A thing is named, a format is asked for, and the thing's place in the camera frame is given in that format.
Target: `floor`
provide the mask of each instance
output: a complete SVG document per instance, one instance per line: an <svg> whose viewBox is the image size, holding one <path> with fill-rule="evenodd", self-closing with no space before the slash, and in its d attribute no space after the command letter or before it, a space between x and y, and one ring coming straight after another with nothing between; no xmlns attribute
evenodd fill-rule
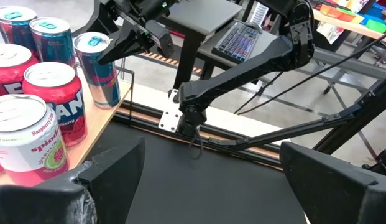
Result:
<svg viewBox="0 0 386 224"><path fill-rule="evenodd" d="M50 16L64 19L70 23L72 30L85 25L93 12L92 0L0 0L0 6L5 5L26 6L35 10L40 17ZM174 37L174 43L182 45L183 39ZM351 47L344 45L338 50L338 53L348 55L351 51ZM374 63L373 56L371 53L366 53L361 60ZM137 83L161 91L168 91L172 87L176 74L176 70L172 67L166 67L140 57L126 58L126 68L135 71ZM216 69L214 74L221 72L220 69ZM267 97L280 93L306 77L307 75L295 71L284 73L279 80L265 91L265 96L254 99L246 108L258 105L267 100ZM360 80L365 86L371 86L374 82L373 79L366 77L360 77ZM333 92L327 95L322 94L326 86L327 82L325 80L314 78L281 96L280 101L273 101L244 116L281 128L288 128L319 119L321 114L333 114L341 111L342 106ZM360 97L360 93L355 89L341 85L335 87L348 106ZM234 112L251 96L252 93L250 92L234 90L216 99L211 106ZM292 142L306 147L313 147L326 133L327 131L321 131L299 136L293 138ZM359 135L354 136L338 149L334 156L356 165L372 164L374 160L369 153L368 147L371 147L377 154L386 148L386 111L367 125L362 133L364 138Z"/></svg>

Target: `keyboard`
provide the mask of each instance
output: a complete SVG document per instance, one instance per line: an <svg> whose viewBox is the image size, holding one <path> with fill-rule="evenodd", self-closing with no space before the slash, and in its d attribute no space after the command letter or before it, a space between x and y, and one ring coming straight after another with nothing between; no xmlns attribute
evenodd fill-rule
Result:
<svg viewBox="0 0 386 224"><path fill-rule="evenodd" d="M212 53L234 63L242 63L249 59L258 37L259 31L236 22L213 47Z"/></svg>

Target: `red bull can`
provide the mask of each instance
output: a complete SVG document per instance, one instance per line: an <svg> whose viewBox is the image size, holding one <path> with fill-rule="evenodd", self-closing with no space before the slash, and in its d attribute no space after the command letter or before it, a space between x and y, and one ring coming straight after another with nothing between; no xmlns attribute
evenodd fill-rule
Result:
<svg viewBox="0 0 386 224"><path fill-rule="evenodd" d="M0 7L0 32L5 43L27 47L37 58L37 48L29 25L36 17L37 13L26 7Z"/></svg>
<svg viewBox="0 0 386 224"><path fill-rule="evenodd" d="M100 108L112 108L121 100L115 63L98 63L99 56L109 44L110 38L99 32L87 32L74 40L93 101Z"/></svg>
<svg viewBox="0 0 386 224"><path fill-rule="evenodd" d="M33 19L30 28L41 62L60 62L76 69L73 39L68 22L43 17Z"/></svg>

